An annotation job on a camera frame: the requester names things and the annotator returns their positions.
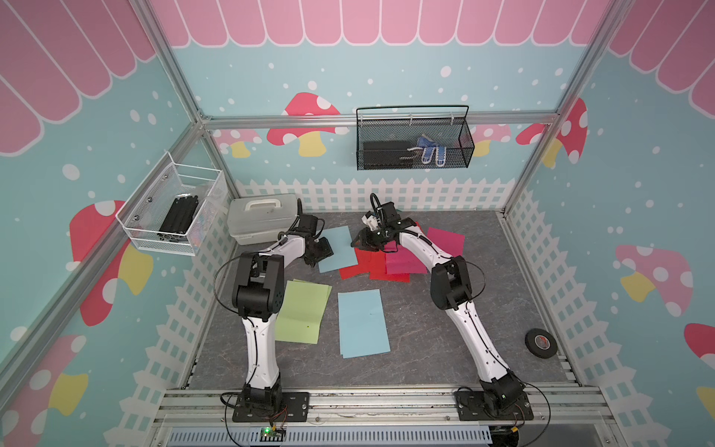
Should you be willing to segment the blue paper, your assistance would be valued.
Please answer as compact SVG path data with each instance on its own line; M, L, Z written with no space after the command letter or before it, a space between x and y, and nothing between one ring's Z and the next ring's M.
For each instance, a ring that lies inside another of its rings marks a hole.
M359 263L357 255L351 247L352 238L346 225L329 228L323 232L322 236L327 238L333 250L333 255L318 263L320 273L356 266Z
M344 359L391 350L379 290L339 292L340 351Z

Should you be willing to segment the large green paper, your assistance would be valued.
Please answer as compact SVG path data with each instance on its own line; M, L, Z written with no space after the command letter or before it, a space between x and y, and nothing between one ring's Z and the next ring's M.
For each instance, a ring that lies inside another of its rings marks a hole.
M276 322L276 340L316 345L331 286L289 280Z

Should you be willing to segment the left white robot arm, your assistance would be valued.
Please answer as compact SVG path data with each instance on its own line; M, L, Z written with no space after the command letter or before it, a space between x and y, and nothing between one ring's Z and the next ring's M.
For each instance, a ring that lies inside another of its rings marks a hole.
M236 257L232 306L242 318L248 349L247 378L236 405L241 411L273 419L288 413L283 402L276 355L277 315L285 298L285 267L296 260L314 267L331 257L333 249L318 227L324 220L303 211L296 200L296 217L277 242L262 251Z

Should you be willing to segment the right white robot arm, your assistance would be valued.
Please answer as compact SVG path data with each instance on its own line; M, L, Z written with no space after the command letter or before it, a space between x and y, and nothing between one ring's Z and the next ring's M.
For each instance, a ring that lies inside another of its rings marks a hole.
M412 253L429 270L433 303L446 313L467 345L477 367L485 413L506 417L515 412L525 417L521 405L526 399L525 383L503 361L480 321L474 304L478 294L472 288L468 262L441 249L415 221L402 218L393 202L383 203L372 193L370 203L372 209L361 218L364 227L351 246L377 253L394 243Z

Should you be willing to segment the magenta paper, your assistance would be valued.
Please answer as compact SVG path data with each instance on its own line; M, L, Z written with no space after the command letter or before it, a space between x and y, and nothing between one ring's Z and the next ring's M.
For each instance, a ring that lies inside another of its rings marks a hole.
M409 250L392 242L385 248L385 272L388 275L426 274L426 266Z
M440 249L452 257L462 256L465 249L465 236L450 231L430 227L428 238Z

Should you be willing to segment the red paper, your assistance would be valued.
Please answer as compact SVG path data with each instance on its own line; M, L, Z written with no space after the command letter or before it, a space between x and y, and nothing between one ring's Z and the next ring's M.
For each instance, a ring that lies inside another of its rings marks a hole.
M341 279L351 279L363 274L369 274L371 271L372 253L370 251L361 251L355 249L357 264L348 266L339 270Z
M411 251L396 242L389 242L384 251L372 253L368 266L373 280L409 283L412 275L428 273Z

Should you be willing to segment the white plastic storage box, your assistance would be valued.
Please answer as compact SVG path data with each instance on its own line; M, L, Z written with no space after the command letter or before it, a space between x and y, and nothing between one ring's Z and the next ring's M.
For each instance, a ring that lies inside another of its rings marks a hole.
M294 194L234 199L229 206L228 232L239 245L276 242L298 215Z

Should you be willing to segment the black box in mesh basket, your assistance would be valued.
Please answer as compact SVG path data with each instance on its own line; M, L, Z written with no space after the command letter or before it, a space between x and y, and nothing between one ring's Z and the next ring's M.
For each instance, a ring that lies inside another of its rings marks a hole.
M357 166L369 169L408 169L417 158L414 144L407 141L368 141L357 154Z

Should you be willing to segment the blue white item in basket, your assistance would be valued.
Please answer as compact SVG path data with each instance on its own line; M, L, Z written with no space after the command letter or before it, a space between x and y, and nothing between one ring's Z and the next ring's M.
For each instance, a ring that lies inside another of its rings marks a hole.
M422 134L415 146L407 149L407 156L402 159L419 161L422 165L435 165L437 168L445 168L447 165L448 148L439 145L436 141Z

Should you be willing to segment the black tape roll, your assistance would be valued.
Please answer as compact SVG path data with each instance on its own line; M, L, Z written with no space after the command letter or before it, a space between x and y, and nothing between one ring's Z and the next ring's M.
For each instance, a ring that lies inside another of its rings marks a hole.
M550 359L558 353L555 337L543 329L530 329L525 335L525 346L531 354L539 359Z

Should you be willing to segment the green lit circuit board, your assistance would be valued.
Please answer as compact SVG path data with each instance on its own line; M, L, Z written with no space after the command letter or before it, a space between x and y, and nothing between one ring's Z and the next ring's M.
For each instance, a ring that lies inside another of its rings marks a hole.
M265 427L260 432L260 443L283 443L286 440L285 428Z

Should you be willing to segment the black mesh wall basket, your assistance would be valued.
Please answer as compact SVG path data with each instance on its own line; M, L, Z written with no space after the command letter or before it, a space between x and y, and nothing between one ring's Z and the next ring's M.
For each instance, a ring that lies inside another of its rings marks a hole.
M448 148L447 165L422 165L414 161L408 169L466 169L473 157L475 142L467 123L467 105L415 105L360 107L355 111L356 158L362 144L372 141L417 143L422 134Z

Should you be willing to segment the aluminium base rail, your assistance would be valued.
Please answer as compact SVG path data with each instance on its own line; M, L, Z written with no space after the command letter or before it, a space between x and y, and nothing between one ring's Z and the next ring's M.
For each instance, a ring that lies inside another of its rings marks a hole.
M218 391L179 390L162 400L146 446L624 446L596 387L527 387L525 417L469 413L450 386L310 389L296 412L236 421ZM283 443L260 443L265 427Z

